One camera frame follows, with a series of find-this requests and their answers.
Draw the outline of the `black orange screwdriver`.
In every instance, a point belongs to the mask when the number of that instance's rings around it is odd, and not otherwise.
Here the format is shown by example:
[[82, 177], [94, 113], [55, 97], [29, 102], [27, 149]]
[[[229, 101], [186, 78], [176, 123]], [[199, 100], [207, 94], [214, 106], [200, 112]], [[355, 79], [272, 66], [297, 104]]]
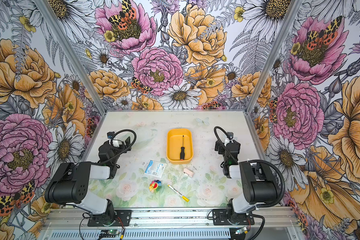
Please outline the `black orange screwdriver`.
[[182, 146], [181, 146], [181, 152], [180, 152], [180, 160], [183, 161], [185, 159], [185, 136], [182, 136]]

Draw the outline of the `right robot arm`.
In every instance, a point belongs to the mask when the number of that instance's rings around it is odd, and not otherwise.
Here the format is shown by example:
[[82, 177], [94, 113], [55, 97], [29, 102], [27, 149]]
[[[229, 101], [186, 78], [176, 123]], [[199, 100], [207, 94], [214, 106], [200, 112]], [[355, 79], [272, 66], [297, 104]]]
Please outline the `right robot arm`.
[[253, 225], [253, 211], [273, 207], [280, 203], [286, 191], [285, 178], [274, 164], [264, 160], [240, 162], [238, 156], [241, 144], [234, 139], [234, 134], [223, 131], [222, 141], [217, 134], [220, 127], [215, 127], [217, 137], [215, 151], [223, 156], [221, 164], [223, 174], [228, 179], [237, 179], [242, 190], [237, 197], [229, 199], [225, 210], [212, 210], [215, 226]]

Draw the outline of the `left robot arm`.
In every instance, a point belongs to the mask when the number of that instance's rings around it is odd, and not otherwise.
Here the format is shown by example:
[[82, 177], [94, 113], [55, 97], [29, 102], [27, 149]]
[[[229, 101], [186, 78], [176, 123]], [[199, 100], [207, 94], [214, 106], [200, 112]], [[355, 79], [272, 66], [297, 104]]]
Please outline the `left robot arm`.
[[122, 154], [132, 149], [137, 134], [125, 129], [108, 132], [108, 140], [99, 147], [99, 160], [63, 163], [52, 177], [45, 191], [45, 200], [51, 204], [74, 206], [86, 211], [96, 224], [110, 226], [122, 220], [109, 199], [104, 199], [89, 190], [90, 180], [112, 180], [120, 165]]

